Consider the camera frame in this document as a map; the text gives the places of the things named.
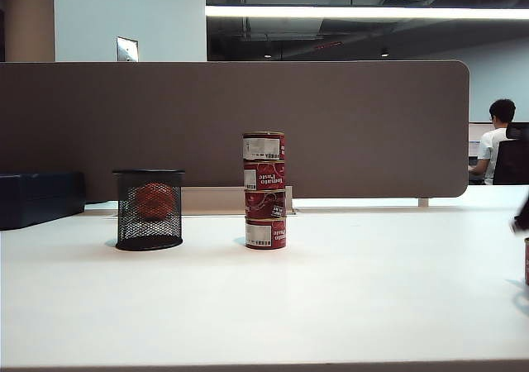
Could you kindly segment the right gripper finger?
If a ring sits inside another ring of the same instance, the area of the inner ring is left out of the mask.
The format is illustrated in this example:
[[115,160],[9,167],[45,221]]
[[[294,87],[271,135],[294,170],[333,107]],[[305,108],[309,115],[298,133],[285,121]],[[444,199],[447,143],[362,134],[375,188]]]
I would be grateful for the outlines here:
[[528,232],[529,229],[529,198],[520,208],[518,214],[513,218],[510,227],[514,233]]

